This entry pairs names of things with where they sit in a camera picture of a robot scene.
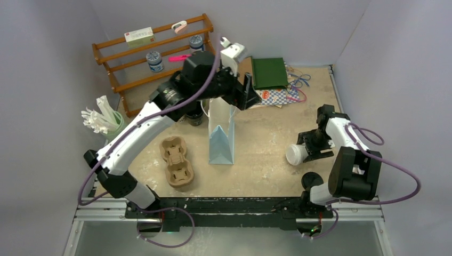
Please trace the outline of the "single white paper cup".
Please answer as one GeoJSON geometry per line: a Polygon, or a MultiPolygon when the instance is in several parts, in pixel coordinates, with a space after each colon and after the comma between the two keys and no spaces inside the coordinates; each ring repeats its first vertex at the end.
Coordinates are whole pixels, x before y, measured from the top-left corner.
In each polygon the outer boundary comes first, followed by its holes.
{"type": "Polygon", "coordinates": [[[299,164],[303,163],[309,156],[305,144],[295,145],[294,151],[299,164]]]}

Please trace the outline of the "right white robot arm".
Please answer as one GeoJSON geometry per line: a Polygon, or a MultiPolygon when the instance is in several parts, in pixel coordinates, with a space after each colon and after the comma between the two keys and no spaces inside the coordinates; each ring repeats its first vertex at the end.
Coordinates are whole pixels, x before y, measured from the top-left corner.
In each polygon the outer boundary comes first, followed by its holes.
{"type": "Polygon", "coordinates": [[[300,212],[312,217],[321,205],[334,200],[369,201],[376,195],[381,154],[370,150],[351,128],[347,114],[335,111],[332,105],[317,109],[318,127],[298,134],[297,147],[301,163],[335,156],[327,183],[304,184],[309,197],[299,203],[300,212]]]}

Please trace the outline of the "light blue paper bag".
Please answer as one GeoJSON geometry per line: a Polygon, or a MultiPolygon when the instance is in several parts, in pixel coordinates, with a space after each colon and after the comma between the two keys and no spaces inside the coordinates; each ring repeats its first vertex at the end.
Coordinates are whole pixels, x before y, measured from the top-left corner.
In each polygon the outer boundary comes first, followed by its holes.
{"type": "Polygon", "coordinates": [[[233,165],[237,107],[226,103],[222,98],[215,98],[203,100],[202,110],[208,118],[208,162],[233,165]]]}

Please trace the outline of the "white cup lid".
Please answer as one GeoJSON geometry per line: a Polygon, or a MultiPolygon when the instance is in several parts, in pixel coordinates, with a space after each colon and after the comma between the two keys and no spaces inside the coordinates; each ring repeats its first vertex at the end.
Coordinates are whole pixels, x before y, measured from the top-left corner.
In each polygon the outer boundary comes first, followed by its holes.
{"type": "Polygon", "coordinates": [[[294,151],[295,144],[290,145],[286,150],[286,160],[290,165],[297,166],[299,165],[298,160],[296,158],[296,152],[294,151]]]}

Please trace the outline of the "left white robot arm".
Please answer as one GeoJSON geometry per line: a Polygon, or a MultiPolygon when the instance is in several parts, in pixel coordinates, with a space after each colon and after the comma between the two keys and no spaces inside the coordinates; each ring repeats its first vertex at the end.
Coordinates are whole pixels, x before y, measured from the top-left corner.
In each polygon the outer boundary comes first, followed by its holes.
{"type": "Polygon", "coordinates": [[[100,150],[88,150],[84,157],[103,188],[114,198],[125,198],[145,218],[159,211],[157,194],[129,173],[137,155],[160,133],[183,115],[195,110],[197,102],[221,98],[246,110],[261,101],[252,87],[252,76],[238,78],[238,66],[245,50],[233,45],[213,54],[196,51],[168,81],[151,94],[139,115],[100,150]]]}

